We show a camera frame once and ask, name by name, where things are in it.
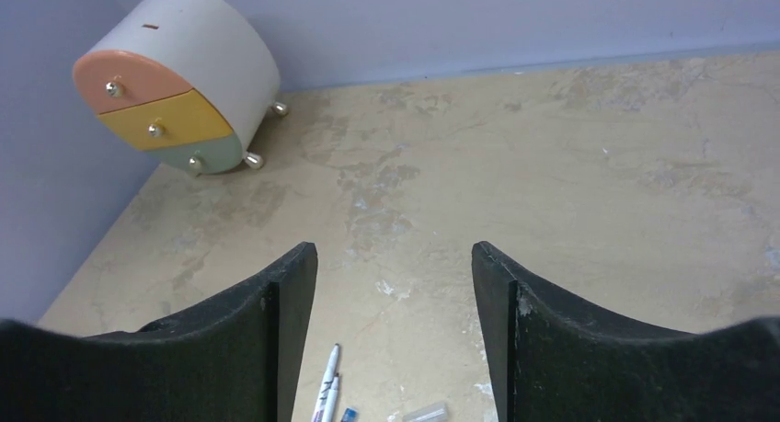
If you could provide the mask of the white marker blue tip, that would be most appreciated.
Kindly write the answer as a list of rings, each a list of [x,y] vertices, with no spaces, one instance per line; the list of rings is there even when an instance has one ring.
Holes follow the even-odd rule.
[[[336,412],[338,392],[340,386],[340,375],[336,373],[330,388],[327,391],[326,401],[322,410],[321,422],[333,422]]]

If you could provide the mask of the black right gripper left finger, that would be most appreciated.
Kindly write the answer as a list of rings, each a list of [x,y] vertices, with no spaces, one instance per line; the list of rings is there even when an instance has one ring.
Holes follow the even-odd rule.
[[[288,421],[318,258],[259,273],[137,331],[68,336],[1,323],[5,421]]]

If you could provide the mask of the clear pen cap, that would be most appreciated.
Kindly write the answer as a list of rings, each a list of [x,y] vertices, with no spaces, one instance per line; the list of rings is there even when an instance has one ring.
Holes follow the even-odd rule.
[[[448,419],[449,411],[444,402],[427,405],[402,417],[403,422],[447,422]]]

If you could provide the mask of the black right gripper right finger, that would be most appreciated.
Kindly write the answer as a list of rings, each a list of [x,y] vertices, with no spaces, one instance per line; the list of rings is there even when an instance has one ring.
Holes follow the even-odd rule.
[[[775,421],[779,320],[705,334],[609,311],[488,242],[471,267],[501,421]]]

